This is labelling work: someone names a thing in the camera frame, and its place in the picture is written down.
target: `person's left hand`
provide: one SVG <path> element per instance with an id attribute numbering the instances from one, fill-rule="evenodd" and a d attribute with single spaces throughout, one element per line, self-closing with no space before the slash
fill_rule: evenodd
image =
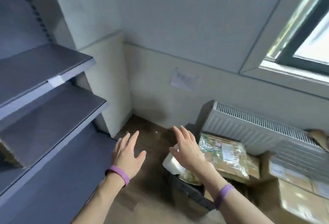
<path id="1" fill-rule="evenodd" d="M 139 131 L 136 131 L 130 139 L 130 133 L 126 134 L 124 138 L 120 138 L 112 154 L 112 165 L 121 168 L 129 179 L 137 175 L 146 157 L 146 151 L 142 151 L 137 158 L 134 156 L 138 134 Z"/>

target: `radiator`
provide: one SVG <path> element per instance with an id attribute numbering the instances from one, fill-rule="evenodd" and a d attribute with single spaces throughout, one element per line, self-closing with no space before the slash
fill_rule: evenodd
<path id="1" fill-rule="evenodd" d="M 329 181 L 329 154 L 303 130 L 215 101 L 202 131 L 240 141 L 251 155 L 270 150 L 286 168 Z"/>

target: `wristband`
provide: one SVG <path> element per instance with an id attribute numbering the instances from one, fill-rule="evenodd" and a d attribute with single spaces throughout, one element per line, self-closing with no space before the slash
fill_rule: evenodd
<path id="1" fill-rule="evenodd" d="M 112 171 L 116 174 L 118 174 L 119 176 L 122 177 L 122 179 L 124 180 L 124 183 L 125 183 L 125 186 L 128 185 L 130 179 L 129 179 L 129 176 L 127 176 L 127 174 L 121 169 L 121 168 L 118 168 L 117 166 L 111 166 L 109 169 L 107 169 L 105 171 L 105 176 L 107 176 L 107 174 Z"/>
<path id="2" fill-rule="evenodd" d="M 218 196 L 215 200 L 215 207 L 216 209 L 219 208 L 221 202 L 223 201 L 223 199 L 226 197 L 227 193 L 231 191 L 231 189 L 233 189 L 234 187 L 232 186 L 232 184 L 226 184 L 218 193 Z"/>

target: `dark window frame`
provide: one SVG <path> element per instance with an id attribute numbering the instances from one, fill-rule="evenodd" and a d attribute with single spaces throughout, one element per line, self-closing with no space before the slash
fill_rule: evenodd
<path id="1" fill-rule="evenodd" d="M 312 12 L 302 23 L 293 38 L 275 59 L 277 64 L 282 64 L 310 72 L 329 75 L 329 65 L 294 56 L 295 52 L 302 45 L 305 39 L 312 33 L 323 17 L 329 12 L 329 0 L 320 0 Z"/>

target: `forearm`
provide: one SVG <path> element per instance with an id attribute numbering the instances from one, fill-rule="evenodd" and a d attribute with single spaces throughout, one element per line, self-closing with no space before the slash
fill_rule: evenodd
<path id="1" fill-rule="evenodd" d="M 216 171 L 214 166 L 204 161 L 193 171 L 202 181 L 213 199 L 228 182 Z M 273 224 L 256 206 L 236 189 L 228 192 L 219 210 L 228 224 Z"/>
<path id="2" fill-rule="evenodd" d="M 101 181 L 94 195 L 74 218 L 72 224 L 103 224 L 114 198 L 124 186 L 124 180 L 110 173 Z"/>

